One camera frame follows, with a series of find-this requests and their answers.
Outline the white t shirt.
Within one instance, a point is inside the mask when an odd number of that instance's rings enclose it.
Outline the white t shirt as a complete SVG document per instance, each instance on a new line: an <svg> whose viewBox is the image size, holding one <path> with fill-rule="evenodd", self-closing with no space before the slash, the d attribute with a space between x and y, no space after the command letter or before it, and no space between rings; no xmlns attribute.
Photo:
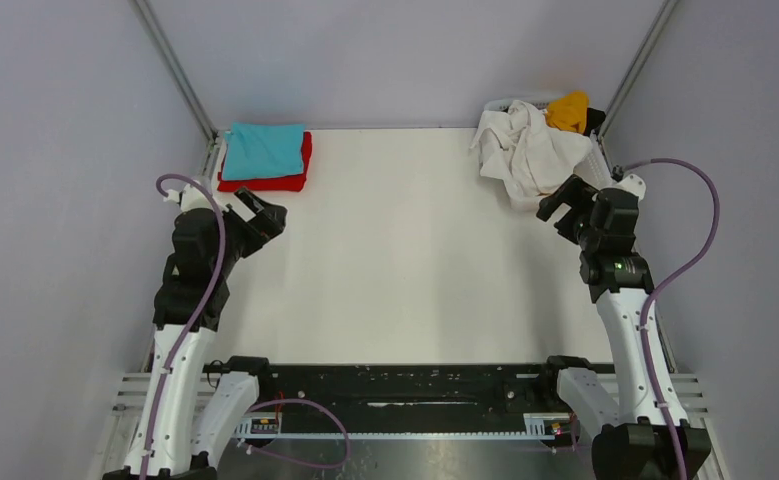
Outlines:
<svg viewBox="0 0 779 480"><path fill-rule="evenodd" d="M479 175L501 182L511 207L535 211L592 151L592 141L547 125L542 110L514 100L505 111L481 113L471 148Z"/></svg>

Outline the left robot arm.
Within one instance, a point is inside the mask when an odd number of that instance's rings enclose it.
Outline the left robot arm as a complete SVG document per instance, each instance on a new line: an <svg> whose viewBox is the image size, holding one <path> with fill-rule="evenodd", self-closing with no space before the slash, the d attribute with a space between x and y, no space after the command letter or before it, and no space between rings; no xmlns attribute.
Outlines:
<svg viewBox="0 0 779 480"><path fill-rule="evenodd" d="M235 198L248 216L197 186L164 193L180 212L154 300L151 376L128 453L105 479L215 479L247 408L261 411L274 401L273 381L258 374L267 360L241 357L226 362L221 386L205 407L198 405L206 357L230 296L228 276L286 227L285 207L246 188Z"/></svg>

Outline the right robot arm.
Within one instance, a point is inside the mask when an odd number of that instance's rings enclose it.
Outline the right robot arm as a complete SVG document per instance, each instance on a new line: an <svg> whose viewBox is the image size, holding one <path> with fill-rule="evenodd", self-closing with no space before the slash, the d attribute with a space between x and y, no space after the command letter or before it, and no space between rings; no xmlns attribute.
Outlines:
<svg viewBox="0 0 779 480"><path fill-rule="evenodd" d="M708 459L708 432L689 420L665 365L654 285L635 250L644 184L635 176L598 189L571 175L539 204L548 220L561 206L558 234L580 248L580 276L600 316L618 390L609 394L580 358L550 358L552 373L538 386L548 410L568 407L591 446L598 479L693 479Z"/></svg>

